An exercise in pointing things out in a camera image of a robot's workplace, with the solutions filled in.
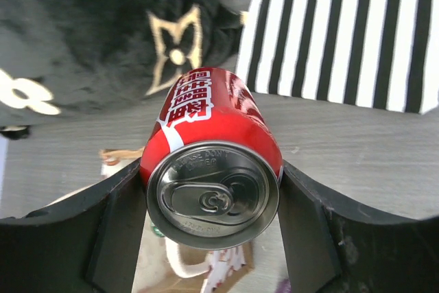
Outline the purple Fanta can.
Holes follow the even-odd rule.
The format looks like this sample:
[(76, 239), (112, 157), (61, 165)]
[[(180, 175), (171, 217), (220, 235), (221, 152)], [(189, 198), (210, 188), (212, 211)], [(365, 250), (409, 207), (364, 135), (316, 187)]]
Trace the purple Fanta can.
[(289, 282), (289, 279), (284, 279), (282, 280), (278, 286), (277, 289), (275, 291), (276, 293), (291, 293), (292, 289), (291, 289), (291, 284)]

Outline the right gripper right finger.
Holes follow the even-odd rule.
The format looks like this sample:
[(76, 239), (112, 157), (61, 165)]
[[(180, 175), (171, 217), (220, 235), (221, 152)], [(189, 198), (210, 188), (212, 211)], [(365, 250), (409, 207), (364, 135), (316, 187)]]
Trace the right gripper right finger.
[(369, 207), (284, 165), (278, 209), (293, 292), (437, 292), (438, 218)]

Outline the red cola can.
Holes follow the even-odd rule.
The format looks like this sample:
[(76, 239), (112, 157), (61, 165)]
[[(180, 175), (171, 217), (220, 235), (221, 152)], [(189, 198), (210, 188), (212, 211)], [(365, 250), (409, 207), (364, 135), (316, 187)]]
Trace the red cola can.
[(204, 67), (170, 89), (140, 161), (147, 210), (167, 238), (232, 248), (278, 210), (283, 159), (245, 83)]

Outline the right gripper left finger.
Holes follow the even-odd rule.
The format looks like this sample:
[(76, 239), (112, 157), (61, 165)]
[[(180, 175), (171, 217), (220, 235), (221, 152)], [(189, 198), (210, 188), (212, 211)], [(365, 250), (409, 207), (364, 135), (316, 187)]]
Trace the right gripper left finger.
[(146, 213), (139, 168), (2, 219), (1, 291), (131, 292)]

